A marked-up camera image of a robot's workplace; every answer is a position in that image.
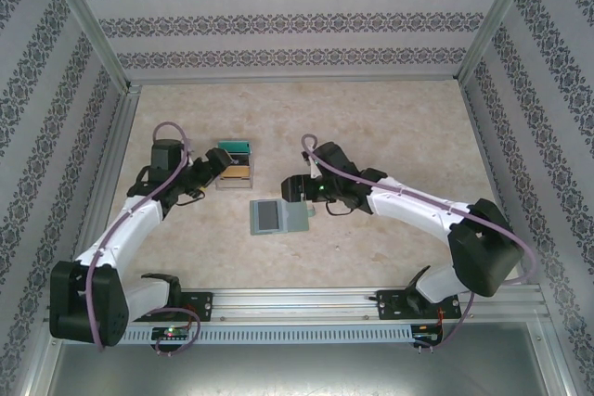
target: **floral pattern wall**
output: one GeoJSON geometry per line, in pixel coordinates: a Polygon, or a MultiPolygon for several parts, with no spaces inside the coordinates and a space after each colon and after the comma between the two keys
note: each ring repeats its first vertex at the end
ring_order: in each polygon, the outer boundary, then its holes
{"type": "Polygon", "coordinates": [[[120,101],[65,0],[0,0],[0,395],[76,248],[120,101]]]}
{"type": "Polygon", "coordinates": [[[454,75],[494,0],[87,0],[128,76],[454,75]]]}
{"type": "Polygon", "coordinates": [[[514,0],[463,85],[578,394],[594,394],[594,0],[514,0]]]}

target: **beige floor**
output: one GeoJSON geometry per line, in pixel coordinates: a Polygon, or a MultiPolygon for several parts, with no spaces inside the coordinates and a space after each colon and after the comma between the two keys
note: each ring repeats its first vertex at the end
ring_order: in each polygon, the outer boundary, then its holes
{"type": "MultiPolygon", "coordinates": [[[[431,194],[491,198],[484,166],[455,81],[146,86],[114,200],[149,163],[151,132],[176,121],[202,155],[219,139],[252,141],[251,191],[217,191],[174,208],[127,271],[178,275],[184,287],[400,286],[448,248],[395,220],[355,212],[330,217],[321,204],[310,230],[251,236],[249,201],[278,198],[280,183],[306,173],[300,138],[334,141],[359,169],[374,167],[431,194]]],[[[163,131],[175,137],[174,131],[163,131]]]]}

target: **purple cable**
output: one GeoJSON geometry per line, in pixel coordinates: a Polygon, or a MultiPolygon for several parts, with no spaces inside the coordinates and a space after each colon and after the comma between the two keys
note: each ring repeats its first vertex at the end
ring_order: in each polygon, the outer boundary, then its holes
{"type": "Polygon", "coordinates": [[[149,314],[171,313],[171,312],[186,313],[190,317],[194,317],[194,319],[196,320],[196,333],[194,333],[194,336],[192,336],[192,339],[190,339],[189,342],[185,343],[184,345],[182,345],[175,351],[168,351],[168,352],[159,350],[159,345],[161,344],[161,341],[164,338],[158,338],[157,343],[155,343],[155,351],[160,356],[171,357],[171,356],[175,356],[176,354],[179,354],[182,351],[187,350],[191,345],[193,345],[196,342],[196,340],[198,340],[198,336],[200,335],[200,318],[198,317],[198,315],[196,313],[194,313],[191,310],[187,310],[186,308],[157,308],[156,310],[152,310],[151,312],[149,312],[149,314]]]}
{"type": "Polygon", "coordinates": [[[330,172],[336,173],[337,175],[340,175],[343,178],[347,178],[349,180],[356,181],[363,185],[369,185],[371,187],[377,187],[378,189],[387,190],[389,192],[395,192],[398,195],[408,195],[409,197],[416,198],[419,201],[422,201],[424,203],[431,204],[431,205],[435,206],[436,208],[441,209],[442,211],[448,211],[451,213],[455,213],[456,215],[459,215],[460,217],[468,218],[469,220],[473,220],[475,223],[481,224],[485,227],[488,227],[489,229],[493,229],[494,231],[499,232],[501,235],[506,236],[511,241],[513,241],[515,244],[517,244],[520,248],[523,249],[523,251],[526,253],[528,258],[530,259],[530,263],[531,263],[530,270],[527,273],[525,273],[524,275],[521,275],[517,278],[511,278],[509,280],[505,280],[503,282],[503,285],[512,285],[515,283],[521,283],[521,282],[527,280],[528,278],[530,278],[536,272],[536,255],[535,255],[534,251],[526,243],[524,243],[518,236],[516,236],[512,232],[508,231],[506,228],[501,227],[498,224],[493,224],[481,217],[472,215],[471,213],[461,211],[456,208],[450,208],[449,206],[447,206],[444,203],[435,201],[434,199],[431,199],[431,198],[424,197],[423,195],[417,194],[417,193],[412,192],[408,189],[404,189],[402,187],[394,187],[391,185],[382,185],[379,183],[375,183],[373,181],[366,180],[364,178],[359,178],[358,176],[351,175],[350,173],[339,171],[335,167],[332,167],[329,164],[327,164],[324,160],[321,160],[313,152],[313,150],[309,148],[309,146],[305,143],[305,140],[308,138],[311,138],[314,140],[313,148],[316,148],[316,146],[317,146],[317,136],[315,136],[314,134],[304,134],[301,137],[301,144],[303,146],[303,149],[305,150],[307,155],[309,155],[311,158],[313,158],[316,161],[317,164],[321,165],[322,167],[329,170],[330,172]]]}
{"type": "Polygon", "coordinates": [[[86,298],[86,310],[87,310],[88,315],[89,315],[89,325],[91,326],[91,334],[93,336],[93,341],[97,345],[99,351],[103,351],[103,345],[101,344],[101,336],[99,335],[99,328],[97,326],[97,319],[95,317],[95,306],[94,306],[94,303],[93,303],[93,274],[95,273],[95,268],[97,266],[97,263],[99,261],[99,258],[103,255],[103,251],[105,250],[105,247],[107,246],[107,244],[110,241],[110,239],[113,236],[113,234],[115,234],[115,232],[118,230],[118,228],[122,225],[122,223],[125,222],[128,218],[130,218],[130,216],[135,211],[137,211],[138,209],[140,209],[142,206],[144,206],[145,203],[147,203],[154,196],[156,196],[157,194],[159,194],[165,187],[167,187],[175,179],[175,177],[177,177],[177,175],[182,171],[182,169],[184,169],[184,167],[186,167],[186,164],[187,164],[187,148],[189,147],[189,144],[188,144],[188,141],[187,141],[186,133],[184,132],[184,129],[182,129],[175,122],[165,121],[165,122],[162,122],[161,124],[159,124],[157,127],[155,127],[155,130],[152,133],[152,140],[153,140],[153,142],[157,139],[157,132],[162,127],[164,127],[166,125],[172,126],[175,129],[177,129],[177,131],[179,132],[179,134],[182,137],[182,141],[184,143],[184,149],[183,149],[183,152],[182,152],[182,160],[181,160],[181,162],[179,163],[179,165],[175,169],[174,173],[169,178],[167,178],[167,180],[162,185],[160,185],[155,190],[153,190],[150,194],[148,194],[146,197],[144,197],[140,201],[138,201],[132,207],[132,209],[130,209],[129,212],[127,212],[124,215],[122,215],[113,224],[113,226],[110,228],[110,230],[108,231],[108,233],[103,237],[103,239],[99,243],[99,247],[95,251],[95,255],[93,256],[93,259],[91,260],[91,264],[89,264],[89,270],[86,273],[86,280],[84,282],[85,298],[86,298]]]}
{"type": "Polygon", "coordinates": [[[471,292],[471,296],[468,299],[468,304],[466,305],[466,309],[464,310],[464,313],[462,313],[462,316],[460,317],[460,320],[458,320],[458,323],[449,332],[449,334],[447,335],[447,337],[445,339],[443,339],[438,345],[434,346],[434,348],[436,350],[438,350],[438,349],[442,348],[444,345],[446,345],[447,342],[449,342],[454,337],[454,335],[458,332],[458,330],[460,329],[460,327],[462,326],[462,324],[466,320],[466,317],[468,317],[468,313],[471,311],[471,306],[472,306],[473,303],[474,303],[474,293],[471,292]]]}

